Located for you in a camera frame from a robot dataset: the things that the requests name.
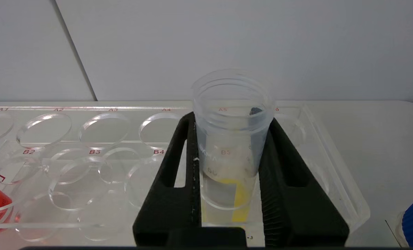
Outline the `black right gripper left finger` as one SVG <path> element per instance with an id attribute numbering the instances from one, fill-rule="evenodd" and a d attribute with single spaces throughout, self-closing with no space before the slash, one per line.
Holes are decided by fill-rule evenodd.
<path id="1" fill-rule="evenodd" d="M 186 146 L 185 185 L 175 187 L 175 179 Z M 176 231 L 201 227 L 199 162 L 194 113 L 178 122 L 167 152 L 133 223 L 135 243 L 139 247 L 167 244 Z"/>

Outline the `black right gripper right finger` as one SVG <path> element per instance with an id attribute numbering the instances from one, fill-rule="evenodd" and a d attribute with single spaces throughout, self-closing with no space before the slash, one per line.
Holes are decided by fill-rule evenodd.
<path id="1" fill-rule="evenodd" d="M 344 247 L 348 224 L 276 119 L 258 172 L 265 247 Z"/>

